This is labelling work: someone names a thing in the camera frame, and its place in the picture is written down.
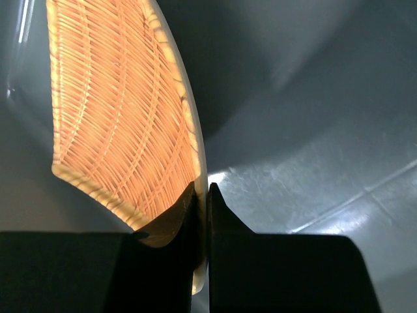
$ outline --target wicker tray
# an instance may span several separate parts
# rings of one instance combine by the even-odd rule
[[[204,219],[201,130],[182,61],[156,3],[47,0],[47,11],[53,173],[133,230],[195,181]],[[201,285],[195,278],[194,292]]]

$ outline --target woven rattan basket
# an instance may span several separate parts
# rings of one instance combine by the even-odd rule
[[[47,11],[53,173],[133,230],[173,205],[192,181],[204,209],[194,100],[157,5],[47,0]]]

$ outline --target dark plastic piece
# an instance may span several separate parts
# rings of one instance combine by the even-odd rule
[[[381,312],[360,251],[341,236],[255,234],[208,197],[210,312]]]
[[[189,312],[196,218],[191,184],[133,235],[0,233],[0,311]]]

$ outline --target gray plastic surface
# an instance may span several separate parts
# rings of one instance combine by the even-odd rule
[[[227,204],[255,231],[348,235],[384,312],[416,312],[416,2],[158,2],[194,91],[209,179]],[[16,3],[0,4],[8,26]],[[38,120],[50,114],[43,5],[35,0],[39,38],[14,80]],[[3,33],[5,55],[11,33]],[[9,64],[0,229],[121,230],[111,213],[81,206],[87,199],[51,176],[35,129],[24,131],[6,100]],[[193,301],[194,312],[208,312],[207,288]]]

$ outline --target black object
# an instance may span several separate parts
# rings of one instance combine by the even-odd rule
[[[0,311],[189,312],[199,259],[196,206],[190,184],[133,234],[0,233]],[[207,213],[212,313],[380,312],[348,238],[255,234],[216,184]]]

